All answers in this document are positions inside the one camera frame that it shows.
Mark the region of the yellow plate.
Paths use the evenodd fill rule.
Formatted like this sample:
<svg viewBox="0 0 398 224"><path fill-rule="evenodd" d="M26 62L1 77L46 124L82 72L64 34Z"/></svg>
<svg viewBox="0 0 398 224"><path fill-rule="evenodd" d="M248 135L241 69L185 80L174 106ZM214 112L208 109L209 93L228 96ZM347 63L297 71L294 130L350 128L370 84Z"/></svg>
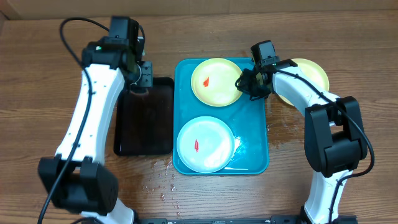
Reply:
<svg viewBox="0 0 398 224"><path fill-rule="evenodd" d="M310 82L318 91L328 91L330 84L325 71L315 62L303 58L280 61L276 69L298 75ZM297 109L317 103L317 94L301 79L277 72L273 76L274 92Z"/></svg>
<svg viewBox="0 0 398 224"><path fill-rule="evenodd" d="M223 107L233 104L242 93L236 88L241 69L224 58L211 58L200 63L193 71L191 88L204 104Z"/></svg>

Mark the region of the light blue plate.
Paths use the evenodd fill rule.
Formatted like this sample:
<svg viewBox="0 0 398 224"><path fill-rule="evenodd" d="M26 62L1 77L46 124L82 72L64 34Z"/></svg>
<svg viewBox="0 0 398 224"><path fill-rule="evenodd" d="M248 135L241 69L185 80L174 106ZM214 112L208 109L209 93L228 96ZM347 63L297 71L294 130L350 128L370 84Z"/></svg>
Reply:
<svg viewBox="0 0 398 224"><path fill-rule="evenodd" d="M210 174L230 162L234 153L234 136L222 120L200 116L183 125L176 147L182 163L190 170Z"/></svg>

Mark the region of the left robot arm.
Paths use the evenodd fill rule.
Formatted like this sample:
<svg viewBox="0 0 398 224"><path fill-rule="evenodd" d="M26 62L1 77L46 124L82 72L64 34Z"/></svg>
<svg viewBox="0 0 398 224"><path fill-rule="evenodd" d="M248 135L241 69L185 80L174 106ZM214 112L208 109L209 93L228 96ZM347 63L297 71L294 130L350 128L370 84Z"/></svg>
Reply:
<svg viewBox="0 0 398 224"><path fill-rule="evenodd" d="M44 208L76 213L80 223L139 223L105 167L105 143L120 94L145 93L153 85L153 69L142 58L146 38L137 21L114 16L106 30L75 57L81 88L73 116L55 155L39 161L38 173L47 191Z"/></svg>

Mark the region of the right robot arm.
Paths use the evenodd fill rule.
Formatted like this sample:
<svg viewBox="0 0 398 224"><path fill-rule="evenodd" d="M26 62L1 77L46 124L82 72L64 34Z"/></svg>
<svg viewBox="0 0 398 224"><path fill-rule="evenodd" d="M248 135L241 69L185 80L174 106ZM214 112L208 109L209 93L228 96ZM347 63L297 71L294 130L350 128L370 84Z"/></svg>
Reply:
<svg viewBox="0 0 398 224"><path fill-rule="evenodd" d="M304 150L313 169L310 194L299 215L273 216L271 223L357 223L341 216L338 206L346 181L367 174L353 171L366 156L374 156L364 133L358 101L322 88L291 59L280 60L270 40L251 47L252 69L244 69L236 88L252 101L274 93L286 98L303 115Z"/></svg>

